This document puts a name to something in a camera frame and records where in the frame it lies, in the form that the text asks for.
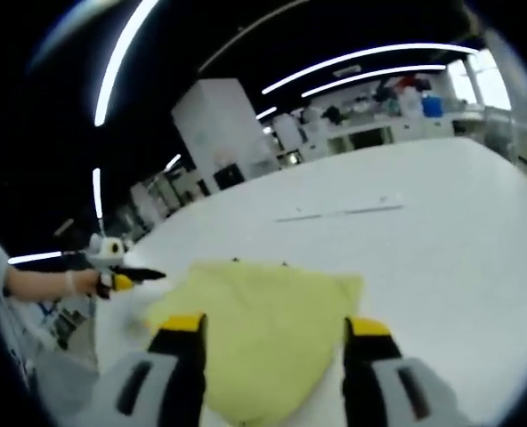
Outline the person's left hand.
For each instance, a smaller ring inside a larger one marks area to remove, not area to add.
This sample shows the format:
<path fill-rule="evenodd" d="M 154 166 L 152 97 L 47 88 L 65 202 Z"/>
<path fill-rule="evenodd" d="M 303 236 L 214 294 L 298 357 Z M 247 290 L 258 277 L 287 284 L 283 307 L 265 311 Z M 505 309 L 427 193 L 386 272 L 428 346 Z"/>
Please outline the person's left hand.
<path fill-rule="evenodd" d="M 100 273 L 97 270 L 68 270 L 65 273 L 66 285 L 70 294 L 93 295 L 96 294 L 100 282 Z"/>

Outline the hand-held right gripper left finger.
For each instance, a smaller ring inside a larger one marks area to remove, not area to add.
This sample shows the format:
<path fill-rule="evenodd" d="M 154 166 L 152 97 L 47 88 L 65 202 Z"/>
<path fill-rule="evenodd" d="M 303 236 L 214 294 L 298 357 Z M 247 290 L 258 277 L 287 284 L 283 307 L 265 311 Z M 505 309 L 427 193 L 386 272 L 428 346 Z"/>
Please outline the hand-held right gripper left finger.
<path fill-rule="evenodd" d="M 91 426 L 198 426 L 207 386 L 207 315 L 169 317 L 145 350 L 94 385 Z"/>

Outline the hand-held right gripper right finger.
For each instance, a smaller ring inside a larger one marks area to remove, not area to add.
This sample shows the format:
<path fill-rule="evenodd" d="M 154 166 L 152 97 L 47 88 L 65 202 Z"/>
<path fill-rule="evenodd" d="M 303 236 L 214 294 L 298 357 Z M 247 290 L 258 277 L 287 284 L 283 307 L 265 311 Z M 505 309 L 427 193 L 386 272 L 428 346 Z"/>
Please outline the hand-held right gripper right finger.
<path fill-rule="evenodd" d="M 389 328 L 345 319 L 342 394 L 348 426 L 462 426 L 452 388 L 421 359 L 402 355 Z"/>

